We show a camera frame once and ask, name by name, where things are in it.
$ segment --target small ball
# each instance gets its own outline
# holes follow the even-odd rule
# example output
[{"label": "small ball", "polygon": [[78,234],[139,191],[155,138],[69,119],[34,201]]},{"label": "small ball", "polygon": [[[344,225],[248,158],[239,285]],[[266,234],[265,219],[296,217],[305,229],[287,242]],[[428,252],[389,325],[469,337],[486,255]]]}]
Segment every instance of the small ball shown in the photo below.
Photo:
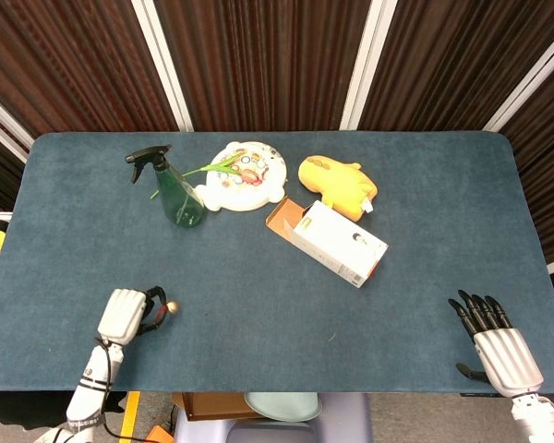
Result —
[{"label": "small ball", "polygon": [[178,312],[178,302],[174,300],[172,302],[168,302],[166,307],[168,308],[168,312],[171,314],[176,314]]}]

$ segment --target white plate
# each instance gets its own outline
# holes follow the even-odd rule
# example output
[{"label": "white plate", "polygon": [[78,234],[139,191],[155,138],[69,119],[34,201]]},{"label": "white plate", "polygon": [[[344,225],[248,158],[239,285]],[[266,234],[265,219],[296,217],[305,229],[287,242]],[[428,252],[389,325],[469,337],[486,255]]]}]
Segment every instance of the white plate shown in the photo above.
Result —
[{"label": "white plate", "polygon": [[247,392],[244,399],[256,413],[280,422],[305,422],[322,411],[316,392]]},{"label": "white plate", "polygon": [[258,141],[233,141],[211,161],[218,163],[237,153],[231,165],[241,173],[208,172],[205,185],[195,188],[208,210],[255,210],[267,203],[278,203],[285,195],[285,160],[277,150]]}]

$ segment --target white cardboard box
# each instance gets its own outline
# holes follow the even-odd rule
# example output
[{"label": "white cardboard box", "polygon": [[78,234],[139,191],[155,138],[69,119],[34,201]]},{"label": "white cardboard box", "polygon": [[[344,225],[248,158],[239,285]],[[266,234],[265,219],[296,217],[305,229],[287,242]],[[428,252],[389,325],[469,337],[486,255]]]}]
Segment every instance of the white cardboard box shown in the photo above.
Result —
[{"label": "white cardboard box", "polygon": [[320,201],[303,210],[286,200],[269,216],[267,225],[355,287],[361,287],[388,245]]}]

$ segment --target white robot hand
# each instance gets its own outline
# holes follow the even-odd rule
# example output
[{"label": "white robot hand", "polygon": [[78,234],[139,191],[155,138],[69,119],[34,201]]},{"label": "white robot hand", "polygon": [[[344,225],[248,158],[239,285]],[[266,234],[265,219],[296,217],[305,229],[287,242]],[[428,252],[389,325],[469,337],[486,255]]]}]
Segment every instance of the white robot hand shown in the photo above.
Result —
[{"label": "white robot hand", "polygon": [[526,441],[554,443],[554,404],[537,395],[544,378],[521,332],[494,298],[482,299],[462,290],[458,294],[468,311],[457,301],[448,301],[468,332],[485,372],[472,371],[464,364],[458,364],[458,370],[512,398],[511,413]]},{"label": "white robot hand", "polygon": [[[160,298],[161,308],[151,323],[140,323],[153,308],[152,299],[155,297]],[[35,440],[35,443],[92,442],[94,429],[98,425],[106,426],[104,402],[123,363],[123,346],[136,335],[159,328],[166,313],[174,314],[177,310],[176,302],[166,303],[166,294],[160,286],[146,292],[115,289],[98,326],[101,336],[97,339],[98,345],[92,350],[67,407],[67,422],[72,433],[64,429],[52,429]]]}]

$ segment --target stuffed animal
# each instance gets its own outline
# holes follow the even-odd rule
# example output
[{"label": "stuffed animal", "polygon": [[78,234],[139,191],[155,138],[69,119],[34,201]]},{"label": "stuffed animal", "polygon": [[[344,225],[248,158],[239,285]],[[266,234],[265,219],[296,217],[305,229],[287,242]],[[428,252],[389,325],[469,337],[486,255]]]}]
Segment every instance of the stuffed animal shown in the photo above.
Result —
[{"label": "stuffed animal", "polygon": [[321,155],[307,157],[298,170],[299,181],[322,194],[322,203],[357,222],[364,210],[371,212],[376,185],[361,172],[359,163],[341,163]]}]

